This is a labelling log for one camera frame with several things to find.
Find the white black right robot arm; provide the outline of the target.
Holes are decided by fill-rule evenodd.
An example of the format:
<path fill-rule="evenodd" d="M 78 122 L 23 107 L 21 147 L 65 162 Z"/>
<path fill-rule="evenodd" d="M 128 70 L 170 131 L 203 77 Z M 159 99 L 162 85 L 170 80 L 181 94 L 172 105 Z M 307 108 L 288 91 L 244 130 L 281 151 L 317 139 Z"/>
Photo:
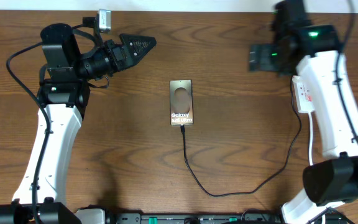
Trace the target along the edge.
<path fill-rule="evenodd" d="M 313 25 L 302 0 L 275 5 L 272 31 L 272 43 L 250 48 L 249 68 L 289 74 L 297 95 L 311 97 L 324 160 L 304 169 L 303 189 L 281 210 L 286 223 L 313 223 L 358 199 L 358 107 L 346 71 L 346 42 L 332 25 Z"/>

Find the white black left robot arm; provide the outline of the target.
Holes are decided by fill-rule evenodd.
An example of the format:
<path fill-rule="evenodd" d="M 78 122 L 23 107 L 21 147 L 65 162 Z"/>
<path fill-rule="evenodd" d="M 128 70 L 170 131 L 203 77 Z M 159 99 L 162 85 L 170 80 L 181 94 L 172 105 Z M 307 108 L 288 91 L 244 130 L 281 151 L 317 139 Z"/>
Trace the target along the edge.
<path fill-rule="evenodd" d="M 154 37 L 121 34 L 120 44 L 101 38 L 96 19 L 81 26 L 52 24 L 41 31 L 47 60 L 32 99 L 39 107 L 36 139 L 25 175 L 12 202 L 0 205 L 0 223 L 114 223 L 96 205 L 72 212 L 66 205 L 67 170 L 76 135 L 85 117 L 93 80 L 137 65 L 157 44 Z"/>

